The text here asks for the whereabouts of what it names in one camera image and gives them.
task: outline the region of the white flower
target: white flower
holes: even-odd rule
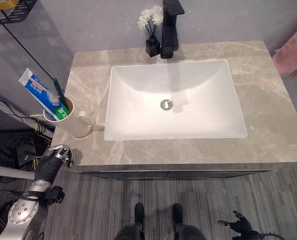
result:
[[[155,25],[159,26],[163,23],[163,8],[159,5],[155,5],[150,10]]]
[[[139,16],[137,21],[137,26],[139,27],[139,29],[143,30],[147,24],[148,24],[148,20],[143,16]]]
[[[145,9],[143,11],[141,11],[140,15],[143,16],[143,18],[150,20],[151,16],[152,16],[152,10],[151,9]]]
[[[140,13],[140,16],[137,21],[137,26],[139,27],[139,29],[143,30],[145,28],[151,16],[152,13],[150,9],[145,9]]]

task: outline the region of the white pipe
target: white pipe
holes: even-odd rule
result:
[[[20,111],[16,110],[8,101],[6,101],[5,99],[3,99],[3,101],[7,102],[7,104],[9,105],[9,107],[14,111],[14,113],[16,113],[16,115],[23,117],[23,118],[19,118],[17,116],[14,115],[14,113],[3,103],[0,101],[0,110],[5,113],[8,114],[10,117],[18,120],[19,122],[23,122],[24,124],[26,124],[27,126],[29,126],[32,129],[36,129],[37,128],[37,123],[30,119],[30,118],[26,118],[25,115],[23,115],[23,113],[21,113]],[[53,138],[53,132],[51,132],[50,130],[48,130],[47,128],[45,128],[45,132],[43,132],[43,134],[49,138]]]
[[[23,171],[23,170],[0,166],[0,176],[34,180],[35,173],[32,171]]]

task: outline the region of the sink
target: sink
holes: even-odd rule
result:
[[[246,136],[228,61],[111,68],[106,141]]]

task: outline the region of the drain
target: drain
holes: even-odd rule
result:
[[[161,109],[168,111],[173,108],[173,102],[169,99],[165,99],[160,102]]]

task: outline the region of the countertop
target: countertop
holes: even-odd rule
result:
[[[246,138],[104,140],[111,67],[222,59],[228,61]],[[68,144],[76,166],[297,162],[297,113],[263,41],[182,44],[171,59],[150,58],[144,48],[76,52],[65,96],[96,123],[83,138],[55,129],[52,145]]]

